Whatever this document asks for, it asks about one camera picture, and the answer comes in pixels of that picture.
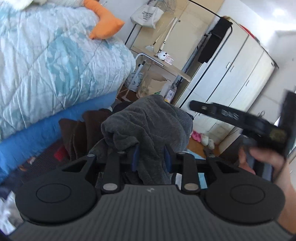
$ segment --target white shoe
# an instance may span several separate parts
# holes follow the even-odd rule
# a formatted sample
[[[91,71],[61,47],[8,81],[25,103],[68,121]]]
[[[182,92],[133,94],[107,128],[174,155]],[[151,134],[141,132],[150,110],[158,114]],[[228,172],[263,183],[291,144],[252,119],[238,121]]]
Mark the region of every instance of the white shoe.
[[[207,145],[211,150],[215,149],[215,143],[214,140],[209,139],[209,144]]]
[[[202,136],[202,141],[201,141],[201,143],[204,145],[204,146],[207,146],[208,144],[209,144],[209,137],[208,136],[206,136],[205,134],[201,134],[201,136]]]

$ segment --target brown paper bag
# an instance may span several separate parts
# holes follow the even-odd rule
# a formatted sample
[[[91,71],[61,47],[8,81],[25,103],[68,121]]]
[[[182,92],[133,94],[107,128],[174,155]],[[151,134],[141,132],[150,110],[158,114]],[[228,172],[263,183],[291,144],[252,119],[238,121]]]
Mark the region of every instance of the brown paper bag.
[[[147,71],[138,87],[137,97],[142,98],[148,95],[159,94],[167,80],[161,74]]]

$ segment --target orange plush toy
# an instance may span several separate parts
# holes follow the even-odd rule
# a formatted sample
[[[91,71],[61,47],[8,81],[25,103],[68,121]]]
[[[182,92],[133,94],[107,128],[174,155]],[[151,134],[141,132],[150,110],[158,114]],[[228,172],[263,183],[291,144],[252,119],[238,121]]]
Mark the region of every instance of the orange plush toy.
[[[100,21],[89,35],[91,39],[108,39],[116,34],[124,25],[124,21],[116,18],[96,0],[84,0],[84,6],[93,10],[100,18]]]

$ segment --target wardrobe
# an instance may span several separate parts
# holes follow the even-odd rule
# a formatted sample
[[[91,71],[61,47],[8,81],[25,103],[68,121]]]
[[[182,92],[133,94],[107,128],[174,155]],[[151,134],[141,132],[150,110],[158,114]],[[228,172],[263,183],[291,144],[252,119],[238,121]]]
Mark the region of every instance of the wardrobe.
[[[234,128],[189,109],[191,100],[218,103],[247,111],[271,76],[275,62],[260,44],[233,19],[208,63],[203,63],[176,101],[194,117],[193,129],[219,144]]]

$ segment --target light blue comforter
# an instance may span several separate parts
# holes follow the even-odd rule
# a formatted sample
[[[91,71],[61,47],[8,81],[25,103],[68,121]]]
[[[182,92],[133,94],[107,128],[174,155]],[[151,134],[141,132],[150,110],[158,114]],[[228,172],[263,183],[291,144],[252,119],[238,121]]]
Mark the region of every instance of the light blue comforter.
[[[53,4],[0,2],[0,141],[77,103],[116,91],[135,69],[117,38],[88,38],[98,17]]]

